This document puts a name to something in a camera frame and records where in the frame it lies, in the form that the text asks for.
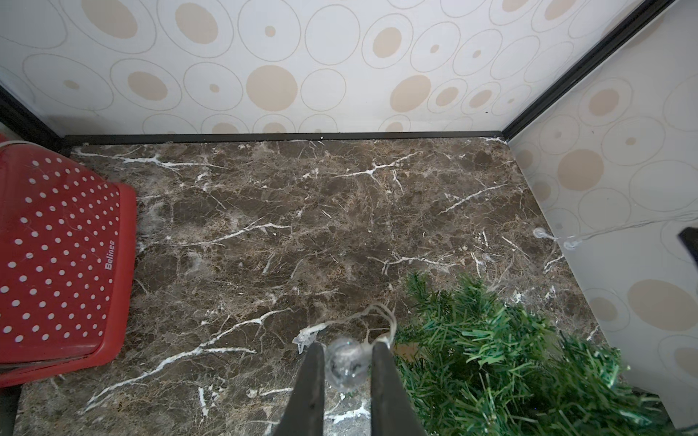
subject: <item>circle pattern wallpaper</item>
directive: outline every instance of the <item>circle pattern wallpaper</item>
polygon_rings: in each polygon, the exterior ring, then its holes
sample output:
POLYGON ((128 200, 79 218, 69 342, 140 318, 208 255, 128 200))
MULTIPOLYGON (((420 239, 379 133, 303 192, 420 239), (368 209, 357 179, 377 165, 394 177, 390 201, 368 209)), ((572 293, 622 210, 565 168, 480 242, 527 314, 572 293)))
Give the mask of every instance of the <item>circle pattern wallpaper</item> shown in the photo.
MULTIPOLYGON (((586 3, 7 0, 0 83, 62 135, 501 130, 630 12, 586 3)), ((656 119, 691 130, 691 85, 656 119)), ((618 92, 590 95, 580 125, 620 123, 618 92)))

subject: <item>clear light bulb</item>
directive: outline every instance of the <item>clear light bulb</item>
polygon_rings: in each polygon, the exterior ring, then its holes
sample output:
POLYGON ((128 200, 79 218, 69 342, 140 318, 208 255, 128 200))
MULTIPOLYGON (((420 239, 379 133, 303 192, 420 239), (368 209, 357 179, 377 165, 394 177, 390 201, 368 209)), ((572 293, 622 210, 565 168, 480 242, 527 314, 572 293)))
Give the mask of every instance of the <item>clear light bulb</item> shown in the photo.
POLYGON ((350 338, 332 341, 325 350, 325 379, 337 391, 354 391, 369 378, 371 346, 350 338))

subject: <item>beige circle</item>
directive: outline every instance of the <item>beige circle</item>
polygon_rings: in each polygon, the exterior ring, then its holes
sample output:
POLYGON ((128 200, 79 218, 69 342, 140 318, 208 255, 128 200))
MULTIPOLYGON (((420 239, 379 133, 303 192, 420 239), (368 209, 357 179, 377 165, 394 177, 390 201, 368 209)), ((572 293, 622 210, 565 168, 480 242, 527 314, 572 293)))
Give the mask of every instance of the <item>beige circle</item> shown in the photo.
POLYGON ((298 84, 293 75, 276 65, 264 65, 247 77, 245 86, 252 103, 270 112, 291 106, 298 94, 298 84))
POLYGON ((641 280, 630 287, 628 303, 651 326, 684 331, 698 323, 698 304, 684 290, 662 280, 641 280))
POLYGON ((517 154, 516 161, 519 164, 519 167, 521 167, 522 170, 525 170, 533 164, 533 153, 531 153, 529 150, 523 150, 521 153, 517 154))
POLYGON ((698 378, 698 349, 689 347, 677 348, 674 351, 674 360, 676 360, 679 368, 698 378))
POLYGON ((401 43, 402 33, 395 27, 387 27, 373 40, 373 53, 380 58, 390 57, 397 52, 401 43))
POLYGON ((414 75, 400 82, 390 94, 390 107, 397 112, 408 112, 421 105, 431 90, 431 81, 425 75, 414 75))
POLYGON ((146 100, 160 101, 168 96, 168 88, 162 80, 145 71, 128 75, 128 87, 146 100))
POLYGON ((602 296, 598 296, 589 302, 591 311, 594 312, 594 316, 600 321, 614 321, 618 317, 618 309, 616 306, 606 300, 602 296))
POLYGON ((458 96, 458 88, 456 87, 448 87, 441 91, 438 96, 436 96, 436 105, 437 106, 446 106, 450 102, 456 99, 458 96))
POLYGON ((72 81, 72 80, 64 80, 64 81, 63 81, 63 84, 66 85, 66 88, 70 88, 70 89, 80 89, 80 85, 77 84, 77 83, 75 83, 75 82, 72 81))
POLYGON ((502 10, 504 12, 514 12, 528 3, 528 0, 504 0, 502 2, 502 10))
POLYGON ((537 199, 539 202, 544 202, 548 199, 548 197, 550 197, 550 192, 552 189, 548 183, 539 180, 533 184, 531 191, 533 192, 533 197, 535 197, 535 199, 537 199))
POLYGON ((477 94, 473 96, 473 98, 470 99, 470 102, 468 103, 470 107, 480 107, 483 104, 487 103, 492 97, 492 91, 489 89, 485 89, 484 91, 480 91, 477 94))
POLYGON ((214 128, 211 130, 212 133, 215 133, 217 135, 221 134, 230 134, 230 133, 238 133, 237 127, 230 123, 218 123, 214 126, 214 128))
POLYGON ((589 112, 596 116, 610 114, 620 101, 621 96, 615 89, 602 89, 589 100, 589 112))
POLYGON ((286 133, 286 127, 281 123, 271 122, 264 126, 264 133, 286 133))
POLYGON ((135 17, 119 0, 82 0, 82 10, 87 19, 107 35, 128 39, 138 32, 135 17))
POLYGON ((402 123, 398 123, 395 121, 394 123, 390 123, 388 127, 385 128, 386 132, 401 132, 403 131, 402 123))
POLYGON ((588 190, 596 186, 604 174, 604 161, 598 153, 587 149, 574 150, 558 165, 560 185, 571 190, 588 190))
POLYGON ((552 21, 563 16, 576 2, 577 0, 553 0, 548 7, 545 8, 545 14, 543 16, 546 20, 552 21))
POLYGON ((183 3, 174 13, 179 30, 197 44, 210 44, 218 38, 218 23, 211 13, 196 3, 183 3))

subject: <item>wallpaper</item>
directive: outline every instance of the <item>wallpaper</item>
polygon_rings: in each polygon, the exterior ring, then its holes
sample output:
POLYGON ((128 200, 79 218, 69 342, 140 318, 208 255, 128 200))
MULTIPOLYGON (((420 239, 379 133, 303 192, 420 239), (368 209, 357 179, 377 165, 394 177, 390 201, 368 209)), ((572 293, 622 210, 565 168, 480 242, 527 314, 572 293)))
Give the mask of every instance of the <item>wallpaper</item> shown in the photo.
POLYGON ((639 0, 3 0, 57 133, 501 130, 639 0))
POLYGON ((698 2, 678 0, 511 142, 629 382, 698 423, 698 2))

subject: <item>belinee logo text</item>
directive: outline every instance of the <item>belinee logo text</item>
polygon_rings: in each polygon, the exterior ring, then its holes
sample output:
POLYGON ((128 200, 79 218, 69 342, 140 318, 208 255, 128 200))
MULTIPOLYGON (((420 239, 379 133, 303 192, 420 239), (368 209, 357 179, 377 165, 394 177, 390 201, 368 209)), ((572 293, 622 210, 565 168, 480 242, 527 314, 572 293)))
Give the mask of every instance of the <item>belinee logo text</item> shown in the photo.
POLYGON ((117 243, 114 241, 109 241, 109 251, 107 252, 107 262, 104 263, 105 269, 111 269, 114 264, 114 246, 117 243))

